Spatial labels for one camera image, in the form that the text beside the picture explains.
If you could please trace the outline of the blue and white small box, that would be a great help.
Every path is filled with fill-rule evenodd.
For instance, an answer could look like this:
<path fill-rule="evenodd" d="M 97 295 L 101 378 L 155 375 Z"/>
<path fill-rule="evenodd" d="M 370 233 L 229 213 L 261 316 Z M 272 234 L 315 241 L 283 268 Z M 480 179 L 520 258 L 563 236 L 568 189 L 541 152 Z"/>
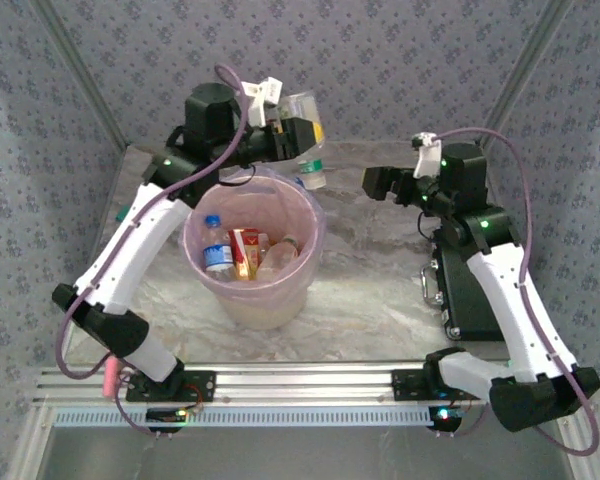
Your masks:
<path fill-rule="evenodd" d="M 207 215 L 205 227 L 203 256 L 206 274 L 216 281 L 234 281 L 236 273 L 229 232 L 218 215 Z"/>

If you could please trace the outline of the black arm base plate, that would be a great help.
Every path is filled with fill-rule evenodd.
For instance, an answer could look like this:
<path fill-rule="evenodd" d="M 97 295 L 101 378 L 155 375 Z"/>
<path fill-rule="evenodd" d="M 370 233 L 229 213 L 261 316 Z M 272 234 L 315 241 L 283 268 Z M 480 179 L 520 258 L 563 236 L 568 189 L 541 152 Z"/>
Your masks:
<path fill-rule="evenodd" d="M 170 375 L 164 382 L 155 382 L 142 373 L 134 373 L 125 399 L 131 403 L 212 402 L 216 373 L 213 371 L 183 370 Z"/>
<path fill-rule="evenodd" d="M 442 383 L 438 374 L 426 369 L 398 369 L 391 372 L 391 388 L 395 401 L 475 400 L 473 395 Z"/>

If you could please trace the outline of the grey marbled table cloth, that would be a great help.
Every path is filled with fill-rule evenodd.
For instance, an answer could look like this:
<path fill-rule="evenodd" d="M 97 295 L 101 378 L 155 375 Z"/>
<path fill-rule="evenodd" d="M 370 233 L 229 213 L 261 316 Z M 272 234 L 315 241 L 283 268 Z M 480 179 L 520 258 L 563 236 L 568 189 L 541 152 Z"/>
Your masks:
<path fill-rule="evenodd" d="M 405 141 L 333 142 L 323 148 L 327 219 L 317 276 L 304 309 L 288 324 L 255 331 L 231 320 L 198 280 L 174 233 L 142 277 L 134 313 L 187 363 L 419 360 L 445 348 L 440 313 L 421 294 L 421 267 L 435 219 L 373 201 L 361 178 L 371 166 L 410 167 Z"/>

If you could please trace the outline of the aluminium frame post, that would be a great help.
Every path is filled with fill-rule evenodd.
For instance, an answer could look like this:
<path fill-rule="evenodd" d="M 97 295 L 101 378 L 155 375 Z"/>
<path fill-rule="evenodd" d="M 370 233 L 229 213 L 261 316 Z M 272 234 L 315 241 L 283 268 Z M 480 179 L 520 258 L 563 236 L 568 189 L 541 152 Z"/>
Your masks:
<path fill-rule="evenodd" d="M 128 146 L 126 138 L 52 0 L 28 2 L 106 135 L 120 152 L 124 152 Z"/>
<path fill-rule="evenodd" d="M 575 0 L 484 0 L 471 100 L 476 124 L 502 130 Z"/>

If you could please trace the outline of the aluminium mounting rail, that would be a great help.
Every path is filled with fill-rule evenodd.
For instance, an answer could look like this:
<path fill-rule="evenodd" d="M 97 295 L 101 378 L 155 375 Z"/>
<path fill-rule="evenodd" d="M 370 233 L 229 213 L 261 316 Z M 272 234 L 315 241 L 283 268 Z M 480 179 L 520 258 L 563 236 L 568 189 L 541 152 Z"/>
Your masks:
<path fill-rule="evenodd" d="M 232 406 L 375 405 L 394 402 L 391 372 L 418 362 L 188 365 L 216 373 L 213 403 Z M 404 402 L 444 403 L 442 400 Z"/>

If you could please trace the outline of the clear bottle beige cap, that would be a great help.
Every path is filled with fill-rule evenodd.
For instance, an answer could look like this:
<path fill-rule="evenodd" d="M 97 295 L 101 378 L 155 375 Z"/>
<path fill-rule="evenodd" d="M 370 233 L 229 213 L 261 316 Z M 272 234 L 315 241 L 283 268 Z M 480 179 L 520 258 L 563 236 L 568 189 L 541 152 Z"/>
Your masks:
<path fill-rule="evenodd" d="M 290 234 L 271 246 L 260 263 L 256 279 L 263 282 L 274 281 L 278 274 L 298 256 L 297 239 Z"/>

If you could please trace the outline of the black controller board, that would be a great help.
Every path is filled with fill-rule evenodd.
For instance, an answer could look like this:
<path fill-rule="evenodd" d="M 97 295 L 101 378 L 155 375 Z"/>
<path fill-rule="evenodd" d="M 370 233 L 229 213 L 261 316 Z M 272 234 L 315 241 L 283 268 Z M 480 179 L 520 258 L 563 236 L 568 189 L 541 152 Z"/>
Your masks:
<path fill-rule="evenodd" d="M 188 412 L 181 408 L 149 408 L 145 414 L 147 428 L 155 434 L 174 434 L 187 423 Z"/>
<path fill-rule="evenodd" d="M 459 408 L 435 406 L 429 408 L 429 417 L 432 422 L 429 430 L 436 434 L 454 435 L 461 426 L 463 413 Z"/>

